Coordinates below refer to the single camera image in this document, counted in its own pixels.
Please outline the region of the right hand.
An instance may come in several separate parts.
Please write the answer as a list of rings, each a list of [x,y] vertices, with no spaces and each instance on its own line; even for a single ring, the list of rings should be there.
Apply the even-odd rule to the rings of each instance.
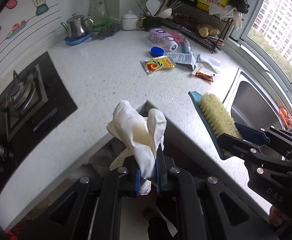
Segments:
[[[272,206],[269,210],[269,217],[268,221],[274,225],[274,226],[280,226],[284,221],[289,221],[291,218],[289,218],[287,215],[282,213],[279,209],[277,209],[275,206]]]

